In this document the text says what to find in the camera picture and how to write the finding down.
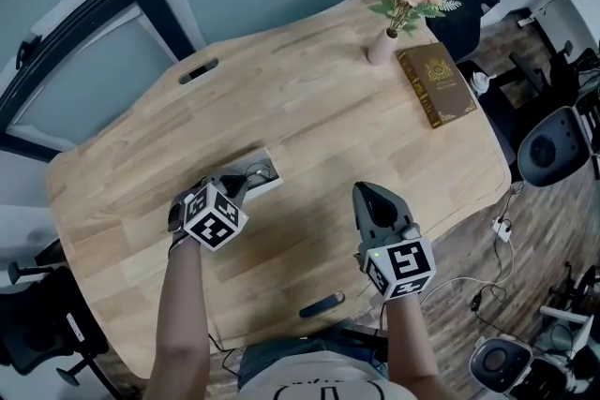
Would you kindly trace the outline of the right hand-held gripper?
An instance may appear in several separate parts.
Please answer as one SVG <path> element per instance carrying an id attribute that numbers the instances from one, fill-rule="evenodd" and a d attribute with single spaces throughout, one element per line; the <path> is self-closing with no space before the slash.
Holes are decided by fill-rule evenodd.
<path id="1" fill-rule="evenodd" d="M 387 303 L 420 293 L 436 274 L 436 265 L 431 243 L 412 223 L 406 201 L 380 185 L 357 182 L 352 188 L 352 207 L 363 241 L 356 258 L 382 300 Z M 383 228 L 401 229 L 376 240 Z"/>

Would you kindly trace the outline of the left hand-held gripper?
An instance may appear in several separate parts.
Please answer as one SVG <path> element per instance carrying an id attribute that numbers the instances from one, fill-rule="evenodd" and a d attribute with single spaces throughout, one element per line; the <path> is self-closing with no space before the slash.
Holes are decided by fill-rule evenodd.
<path id="1" fill-rule="evenodd" d="M 248 178 L 229 171 L 215 171 L 204 177 L 206 185 L 184 198 L 184 231 L 210 251 L 217 251 L 236 237 L 248 216 L 235 204 L 242 204 L 248 192 Z"/>

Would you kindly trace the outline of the person's left hand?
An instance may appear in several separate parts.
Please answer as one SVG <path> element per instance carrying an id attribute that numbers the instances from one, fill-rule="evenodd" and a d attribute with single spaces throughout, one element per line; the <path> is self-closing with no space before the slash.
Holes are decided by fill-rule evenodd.
<path id="1" fill-rule="evenodd" d="M 168 213 L 167 231 L 172 235 L 172 244 L 168 250 L 168 256 L 172 251 L 189 239 L 188 233 L 184 230 L 184 219 L 186 204 L 185 199 L 189 196 L 194 197 L 198 193 L 198 188 L 192 188 L 179 193 L 173 200 Z"/>

